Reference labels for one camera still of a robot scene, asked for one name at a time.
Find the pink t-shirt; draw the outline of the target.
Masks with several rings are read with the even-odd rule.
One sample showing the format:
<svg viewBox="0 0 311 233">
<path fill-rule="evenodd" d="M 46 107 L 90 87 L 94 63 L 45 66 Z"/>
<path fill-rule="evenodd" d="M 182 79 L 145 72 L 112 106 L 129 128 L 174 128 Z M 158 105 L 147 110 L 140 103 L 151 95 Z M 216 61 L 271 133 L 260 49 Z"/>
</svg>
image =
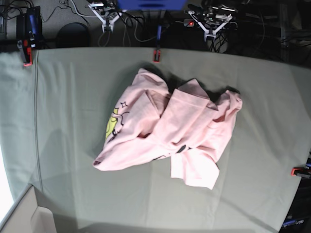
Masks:
<svg viewBox="0 0 311 233">
<path fill-rule="evenodd" d="M 171 177 L 213 189 L 217 162 L 228 145 L 242 99 L 226 90 L 212 101 L 196 79 L 169 91 L 158 75 L 140 69 L 107 122 L 100 171 L 123 170 L 169 158 Z"/>
</svg>

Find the blue box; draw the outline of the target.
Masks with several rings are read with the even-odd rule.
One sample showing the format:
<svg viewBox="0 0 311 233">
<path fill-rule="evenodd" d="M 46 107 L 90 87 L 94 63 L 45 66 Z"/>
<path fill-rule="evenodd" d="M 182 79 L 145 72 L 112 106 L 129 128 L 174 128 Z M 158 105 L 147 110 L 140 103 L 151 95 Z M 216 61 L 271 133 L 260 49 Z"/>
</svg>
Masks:
<svg viewBox="0 0 311 233">
<path fill-rule="evenodd" d="M 126 10 L 181 10 L 186 0 L 118 0 Z"/>
</svg>

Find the black power strip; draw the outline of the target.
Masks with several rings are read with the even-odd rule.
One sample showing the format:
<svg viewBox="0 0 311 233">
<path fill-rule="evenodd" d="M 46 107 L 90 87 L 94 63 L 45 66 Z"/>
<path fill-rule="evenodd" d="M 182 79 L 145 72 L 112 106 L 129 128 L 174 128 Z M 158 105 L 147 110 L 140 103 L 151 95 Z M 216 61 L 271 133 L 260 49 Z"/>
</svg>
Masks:
<svg viewBox="0 0 311 233">
<path fill-rule="evenodd" d="M 213 34 L 216 34 L 218 31 L 220 31 L 228 22 L 221 22 L 216 24 L 203 24 L 201 22 L 196 22 L 193 19 L 185 19 L 182 21 L 184 27 L 192 28 L 195 26 L 198 26 L 201 28 L 204 32 L 209 33 L 209 31 L 212 31 Z"/>
</svg>

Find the black round stool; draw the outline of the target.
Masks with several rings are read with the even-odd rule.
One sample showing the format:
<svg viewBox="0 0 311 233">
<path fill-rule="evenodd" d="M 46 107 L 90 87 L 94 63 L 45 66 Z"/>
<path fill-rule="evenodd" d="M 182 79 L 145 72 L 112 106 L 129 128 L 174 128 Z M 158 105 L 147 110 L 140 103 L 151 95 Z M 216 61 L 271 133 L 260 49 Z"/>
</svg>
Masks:
<svg viewBox="0 0 311 233">
<path fill-rule="evenodd" d="M 90 46 L 90 33 L 85 24 L 74 22 L 63 26 L 57 33 L 57 48 L 77 48 Z"/>
</svg>

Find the red black clamp middle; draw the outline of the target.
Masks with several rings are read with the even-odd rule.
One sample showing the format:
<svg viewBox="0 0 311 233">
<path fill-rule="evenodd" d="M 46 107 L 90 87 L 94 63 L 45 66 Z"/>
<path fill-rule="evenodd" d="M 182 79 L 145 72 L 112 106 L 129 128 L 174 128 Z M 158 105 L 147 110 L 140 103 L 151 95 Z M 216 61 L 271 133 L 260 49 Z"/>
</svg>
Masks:
<svg viewBox="0 0 311 233">
<path fill-rule="evenodd" d="M 156 48 L 153 53 L 153 62 L 159 63 L 160 62 L 160 56 L 161 56 L 161 50 L 160 50 L 160 40 L 161 40 L 161 33 L 162 33 L 162 26 L 158 25 L 157 27 L 157 34 L 156 34 Z"/>
</svg>

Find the red black clamp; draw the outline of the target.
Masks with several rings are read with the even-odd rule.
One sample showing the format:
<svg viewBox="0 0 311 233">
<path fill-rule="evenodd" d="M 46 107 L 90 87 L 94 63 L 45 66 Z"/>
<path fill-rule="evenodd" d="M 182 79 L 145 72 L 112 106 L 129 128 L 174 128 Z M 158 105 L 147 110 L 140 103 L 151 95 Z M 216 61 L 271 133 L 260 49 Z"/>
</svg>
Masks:
<svg viewBox="0 0 311 233">
<path fill-rule="evenodd" d="M 153 62 L 159 63 L 160 62 L 160 56 L 161 56 L 161 50 L 160 50 L 160 40 L 161 40 L 161 33 L 162 33 L 162 26 L 158 25 L 157 27 L 157 34 L 156 34 L 156 48 L 153 53 Z"/>
<path fill-rule="evenodd" d="M 17 48 L 25 67 L 33 64 L 32 49 L 36 47 L 35 32 L 31 23 L 31 15 L 24 13 L 17 16 L 16 38 Z"/>
<path fill-rule="evenodd" d="M 307 163 L 304 166 L 294 167 L 291 170 L 291 175 L 305 178 L 305 179 L 310 179 L 311 178 L 311 158 L 309 157 L 307 159 Z"/>
</svg>

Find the red black clamp left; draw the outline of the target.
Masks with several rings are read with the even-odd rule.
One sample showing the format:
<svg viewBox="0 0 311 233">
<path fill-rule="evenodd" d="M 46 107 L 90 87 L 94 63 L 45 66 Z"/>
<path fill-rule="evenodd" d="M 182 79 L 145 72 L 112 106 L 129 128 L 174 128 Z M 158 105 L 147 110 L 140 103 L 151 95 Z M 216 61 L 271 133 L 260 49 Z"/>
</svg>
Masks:
<svg viewBox="0 0 311 233">
<path fill-rule="evenodd" d="M 35 32 L 31 23 L 31 15 L 24 13 L 17 16 L 16 38 L 17 48 L 25 67 L 33 64 L 32 49 L 36 47 Z"/>
</svg>

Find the green table cloth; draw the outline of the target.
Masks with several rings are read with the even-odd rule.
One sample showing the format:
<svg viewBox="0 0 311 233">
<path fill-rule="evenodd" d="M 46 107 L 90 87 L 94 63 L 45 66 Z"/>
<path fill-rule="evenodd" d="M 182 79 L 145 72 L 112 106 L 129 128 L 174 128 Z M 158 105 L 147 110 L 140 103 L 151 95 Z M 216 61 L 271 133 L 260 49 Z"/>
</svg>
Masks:
<svg viewBox="0 0 311 233">
<path fill-rule="evenodd" d="M 276 233 L 311 149 L 311 71 L 210 52 L 149 48 L 40 50 L 25 67 L 0 56 L 0 145 L 18 199 L 35 187 L 59 233 Z M 101 172 L 107 120 L 140 68 L 169 84 L 233 87 L 243 106 L 212 190 L 170 177 L 163 159 Z"/>
</svg>

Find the red black clamp right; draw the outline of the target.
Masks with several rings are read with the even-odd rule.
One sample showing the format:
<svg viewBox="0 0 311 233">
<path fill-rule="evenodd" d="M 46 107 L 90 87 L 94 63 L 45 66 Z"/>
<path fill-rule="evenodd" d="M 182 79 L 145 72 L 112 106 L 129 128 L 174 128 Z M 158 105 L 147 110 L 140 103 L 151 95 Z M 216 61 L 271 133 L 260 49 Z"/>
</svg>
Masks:
<svg viewBox="0 0 311 233">
<path fill-rule="evenodd" d="M 307 159 L 307 163 L 304 166 L 294 167 L 291 170 L 291 175 L 305 178 L 305 179 L 310 179 L 311 178 L 311 158 L 309 157 Z"/>
</svg>

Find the beige plastic bin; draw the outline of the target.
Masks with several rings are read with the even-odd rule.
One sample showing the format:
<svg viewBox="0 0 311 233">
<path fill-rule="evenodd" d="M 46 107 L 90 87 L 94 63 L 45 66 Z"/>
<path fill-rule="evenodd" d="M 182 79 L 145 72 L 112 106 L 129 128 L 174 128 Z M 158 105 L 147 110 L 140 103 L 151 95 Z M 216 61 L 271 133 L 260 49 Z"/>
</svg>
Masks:
<svg viewBox="0 0 311 233">
<path fill-rule="evenodd" d="M 51 210 L 37 203 L 35 188 L 28 185 L 0 223 L 2 233 L 56 233 Z"/>
</svg>

